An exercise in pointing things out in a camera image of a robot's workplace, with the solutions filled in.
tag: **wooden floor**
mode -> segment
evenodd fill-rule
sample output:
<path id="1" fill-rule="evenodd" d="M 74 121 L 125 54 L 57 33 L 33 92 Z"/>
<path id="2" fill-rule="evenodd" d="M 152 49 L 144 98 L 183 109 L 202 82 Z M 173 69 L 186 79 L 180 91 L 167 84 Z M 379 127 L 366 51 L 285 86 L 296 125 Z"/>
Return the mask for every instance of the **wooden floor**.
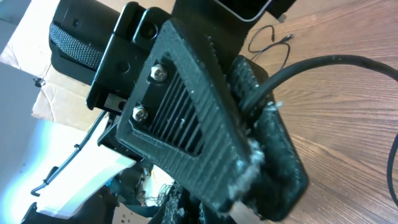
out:
<path id="1" fill-rule="evenodd" d="M 294 18 L 289 11 L 288 20 L 275 26 L 276 40 L 295 35 L 288 65 L 321 55 L 354 54 L 398 68 L 397 0 L 297 0 L 292 10 Z M 256 27 L 266 24 L 275 20 L 265 17 Z M 267 30 L 253 47 L 270 42 Z M 242 54 L 251 55 L 246 47 Z M 256 62 L 272 75 L 285 54 L 285 46 L 278 46 Z M 274 93 L 283 102 L 282 118 L 311 180 L 284 223 L 398 223 L 398 208 L 386 184 L 387 157 L 398 133 L 398 83 L 339 65 L 302 73 Z M 398 165 L 394 172 L 398 185 Z M 239 223 L 259 223 L 241 211 L 242 206 L 233 212 L 240 213 L 234 215 Z"/>

